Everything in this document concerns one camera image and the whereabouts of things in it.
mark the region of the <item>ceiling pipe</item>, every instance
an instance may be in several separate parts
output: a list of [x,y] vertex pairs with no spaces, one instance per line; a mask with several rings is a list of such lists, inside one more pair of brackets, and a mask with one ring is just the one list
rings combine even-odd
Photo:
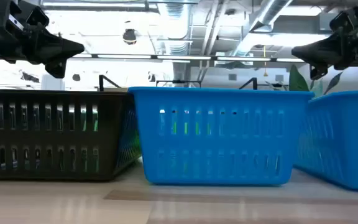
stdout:
[[[167,23],[166,36],[169,40],[185,40],[190,26],[190,6],[187,4],[158,4],[162,19]],[[165,43],[166,54],[188,55],[189,43],[171,41]],[[190,68],[187,63],[172,63],[174,80],[190,80]]]
[[[216,24],[215,24],[215,27],[214,27],[214,30],[212,33],[211,42],[208,45],[208,50],[206,52],[206,55],[211,55],[212,48],[214,47],[214,44],[216,41],[216,37],[218,36],[219,29],[221,28],[222,17],[226,13],[227,5],[229,4],[229,2],[230,2],[230,0],[224,0],[222,3],[221,10],[219,12],[218,18],[216,19]],[[200,72],[198,74],[198,80],[200,80],[201,82],[204,80],[204,77],[206,75],[206,72],[208,71],[209,66],[210,66],[210,61],[207,61],[205,68],[200,69]]]
[[248,39],[249,32],[263,26],[272,25],[279,17],[281,10],[291,2],[292,0],[263,0],[260,9],[255,14],[247,16],[248,22],[246,21],[242,29],[243,40],[231,52],[231,56],[245,57],[254,46],[254,43]]
[[209,16],[209,21],[207,23],[205,36],[204,36],[204,42],[203,42],[203,46],[201,48],[200,55],[205,54],[205,50],[206,50],[206,46],[207,46],[207,43],[208,43],[208,40],[209,40],[209,36],[211,35],[212,29],[213,29],[213,26],[214,26],[215,15],[216,15],[216,13],[218,11],[218,5],[219,5],[219,0],[215,0],[214,4],[212,5],[211,14]]

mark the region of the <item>ventilation duct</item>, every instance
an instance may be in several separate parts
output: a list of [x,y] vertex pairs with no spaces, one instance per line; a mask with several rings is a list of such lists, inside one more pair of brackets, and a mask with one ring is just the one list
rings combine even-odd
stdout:
[[[169,40],[165,43],[166,54],[188,55],[188,42],[181,41],[187,37],[190,25],[190,6],[188,4],[158,4],[162,19],[169,30],[166,34]],[[173,79],[189,80],[189,66],[187,63],[173,62]]]
[[255,13],[247,16],[246,24],[242,29],[244,35],[243,40],[231,52],[232,56],[245,57],[255,42],[249,40],[248,33],[261,28],[263,26],[272,25],[279,17],[282,9],[287,7],[292,0],[264,0],[260,5],[260,9]]

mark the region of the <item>wooden table surface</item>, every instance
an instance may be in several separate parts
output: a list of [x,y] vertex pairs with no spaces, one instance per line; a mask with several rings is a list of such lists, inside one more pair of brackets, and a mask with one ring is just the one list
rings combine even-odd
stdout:
[[281,187],[150,185],[137,163],[108,183],[0,181],[3,224],[358,224],[358,192],[293,170]]

